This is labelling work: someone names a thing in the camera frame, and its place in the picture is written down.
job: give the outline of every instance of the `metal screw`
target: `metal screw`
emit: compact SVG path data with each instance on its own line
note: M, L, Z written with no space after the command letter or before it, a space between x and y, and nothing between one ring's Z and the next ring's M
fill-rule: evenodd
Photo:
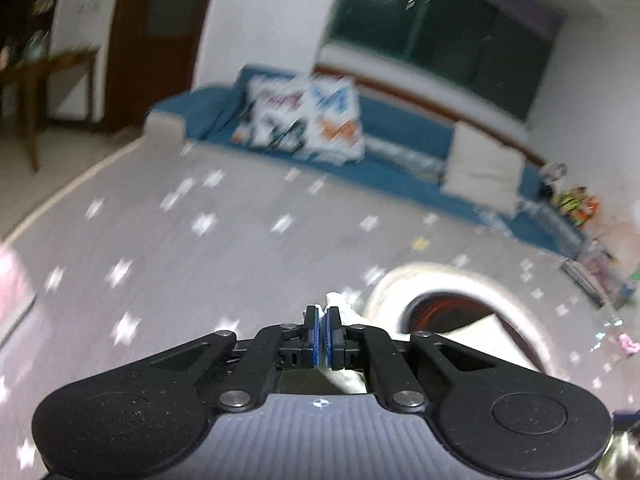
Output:
M220 402L231 408L242 408L251 400L251 395L242 390L229 390L220 395Z
M424 402L424 395L412 390L396 392L392 398L398 406L404 406L405 408L415 408Z

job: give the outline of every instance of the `table leg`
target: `table leg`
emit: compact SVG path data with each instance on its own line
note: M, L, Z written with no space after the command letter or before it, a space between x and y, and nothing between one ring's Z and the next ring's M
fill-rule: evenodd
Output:
M86 128L94 129L94 81L95 81L95 57L89 60L89 72L86 82Z
M33 171L40 171L40 157L38 155L38 104L37 104L37 80L26 78L20 85L22 94L23 116L22 136L24 138L27 155L31 161Z

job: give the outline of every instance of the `wooden door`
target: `wooden door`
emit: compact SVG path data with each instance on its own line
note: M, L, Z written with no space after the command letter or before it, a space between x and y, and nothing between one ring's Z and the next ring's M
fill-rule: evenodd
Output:
M140 125L148 110L191 87L209 0L118 0L105 84L106 129Z

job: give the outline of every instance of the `star-patterned carpet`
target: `star-patterned carpet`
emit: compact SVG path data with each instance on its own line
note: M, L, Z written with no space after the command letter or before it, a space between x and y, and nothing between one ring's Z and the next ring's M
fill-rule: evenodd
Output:
M266 156L146 140L14 241L37 300L0 350L0 474L41 478L31 415L56 388L220 329L251 338L392 269L432 261L506 286L572 382L638 409L610 319L556 254Z

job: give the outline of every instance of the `white wall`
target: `white wall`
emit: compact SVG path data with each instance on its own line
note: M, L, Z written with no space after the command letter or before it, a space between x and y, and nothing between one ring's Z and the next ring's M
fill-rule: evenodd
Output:
M568 20L529 117L531 147L567 163L568 186L602 200L592 228L631 267L640 263L639 56L636 10Z
M310 72L334 0L212 0L193 86L231 83L247 63Z
M104 77L116 0L59 0L51 51L75 46L99 46L94 92L94 120L104 113ZM49 114L62 119L86 116L86 70L77 67L49 79Z
M527 142L528 131L516 117L473 92L416 67L385 59L364 49L337 43L325 45L320 51L318 61L333 68L372 77L377 81L423 96L460 114L472 117L484 126L497 130L522 144Z

